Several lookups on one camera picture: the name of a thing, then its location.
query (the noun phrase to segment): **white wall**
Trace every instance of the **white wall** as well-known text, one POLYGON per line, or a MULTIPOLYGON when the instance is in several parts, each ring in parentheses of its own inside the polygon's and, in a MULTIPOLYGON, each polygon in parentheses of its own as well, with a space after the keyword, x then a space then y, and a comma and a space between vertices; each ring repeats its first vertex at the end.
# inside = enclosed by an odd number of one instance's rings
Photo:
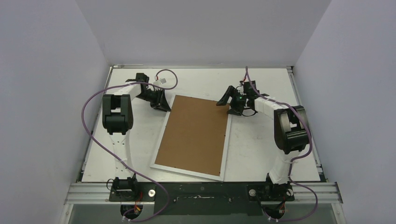
POLYGON ((81 107, 107 72, 74 0, 0 2, 0 223, 59 221, 88 143, 81 107))
POLYGON ((111 64, 294 65, 331 0, 76 0, 111 64))
POLYGON ((333 0, 294 72, 348 223, 395 223, 396 1, 333 0))

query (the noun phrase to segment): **table surface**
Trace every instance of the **table surface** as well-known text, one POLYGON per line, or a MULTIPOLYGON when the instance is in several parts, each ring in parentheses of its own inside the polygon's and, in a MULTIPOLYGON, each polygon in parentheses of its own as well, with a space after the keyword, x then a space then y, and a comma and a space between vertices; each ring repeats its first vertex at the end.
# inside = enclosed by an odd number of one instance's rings
MULTIPOLYGON (((245 69, 172 69, 178 76, 177 88, 166 91, 170 100, 171 94, 189 95, 197 98, 219 100, 229 85, 237 86, 245 74, 245 69)), ((154 81, 159 69, 113 69, 109 85, 124 84, 127 79, 135 78, 136 73, 143 72, 154 81)), ((297 105, 296 98, 286 69, 249 69, 252 80, 262 93, 267 93, 280 102, 297 105)), ((159 75, 166 78, 165 87, 171 87, 175 78, 170 72, 159 75)), ((148 102, 135 99, 132 101, 134 126, 130 134, 130 152, 133 167, 148 177, 159 182, 205 182, 212 181, 199 177, 187 176, 155 168, 150 168, 151 158, 155 151, 165 114, 151 109, 148 102)), ((102 112, 93 135, 105 147, 113 150, 110 138, 102 126, 102 112)), ((262 113, 252 117, 233 116, 226 160, 224 181, 247 182, 264 181, 271 170, 279 149, 274 141, 274 123, 262 113)), ((82 182, 106 182, 115 175, 114 158, 93 141, 88 147, 88 159, 85 161, 82 182)), ((138 181, 148 180, 138 176, 138 181)), ((319 181, 313 154, 300 159, 293 166, 292 178, 295 181, 319 181)))

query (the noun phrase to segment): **white tabletop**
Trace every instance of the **white tabletop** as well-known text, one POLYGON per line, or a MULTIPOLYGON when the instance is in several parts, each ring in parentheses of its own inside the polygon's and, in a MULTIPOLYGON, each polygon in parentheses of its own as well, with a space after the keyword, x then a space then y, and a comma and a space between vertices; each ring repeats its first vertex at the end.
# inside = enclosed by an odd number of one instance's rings
MULTIPOLYGON (((229 85, 237 86, 245 74, 245 69, 172 69, 179 78, 177 88, 166 91, 167 99, 173 94, 189 95, 197 98, 219 100, 229 85)), ((159 69, 114 69, 109 86, 124 84, 127 79, 135 78, 136 73, 143 72, 154 81, 159 69)), ((276 100, 297 105, 296 98, 286 69, 249 69, 250 77, 256 80, 257 89, 267 93, 276 100)), ((163 72, 165 87, 171 87, 175 78, 170 72, 163 72)), ((134 126, 131 130, 130 145, 132 163, 138 171, 160 182, 204 182, 211 181, 193 176, 166 172, 150 168, 156 143, 164 122, 165 112, 153 110, 149 102, 134 99, 132 101, 134 126)), ((106 130, 102 126, 102 112, 99 113, 94 136, 105 147, 112 149, 106 130)), ((233 116, 226 161, 224 181, 264 181, 271 170, 279 149, 274 141, 274 122, 262 113, 252 117, 233 116)), ((114 178, 114 158, 90 142, 88 160, 86 161, 83 182, 106 182, 114 178)), ((292 178, 295 181, 319 181, 313 155, 300 159, 293 166, 292 178)), ((138 181, 147 180, 138 176, 138 181)))

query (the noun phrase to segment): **gray floor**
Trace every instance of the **gray floor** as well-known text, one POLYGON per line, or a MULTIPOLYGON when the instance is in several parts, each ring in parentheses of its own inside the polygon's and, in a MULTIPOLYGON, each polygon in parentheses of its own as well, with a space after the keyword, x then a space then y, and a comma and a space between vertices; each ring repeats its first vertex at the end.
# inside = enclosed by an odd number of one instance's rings
MULTIPOLYGON (((145 206, 148 216, 152 213, 154 206, 145 206)), ((311 211, 313 204, 289 204, 286 205, 286 214, 283 218, 301 217, 311 211)), ((125 224, 121 222, 119 205, 74 205, 69 224, 125 224)), ((227 216, 157 216, 145 221, 145 224, 172 223, 172 224, 232 224, 268 223, 265 216, 248 217, 244 214, 233 214, 227 216)), ((294 224, 336 224, 331 204, 320 204, 317 211, 309 218, 293 222, 294 224)))

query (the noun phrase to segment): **brown cardboard panel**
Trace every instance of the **brown cardboard panel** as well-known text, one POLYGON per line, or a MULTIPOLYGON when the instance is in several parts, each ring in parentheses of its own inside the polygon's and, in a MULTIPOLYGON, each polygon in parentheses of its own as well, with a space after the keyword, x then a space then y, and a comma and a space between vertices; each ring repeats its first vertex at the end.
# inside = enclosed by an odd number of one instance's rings
POLYGON ((155 164, 220 176, 228 109, 176 95, 155 164))

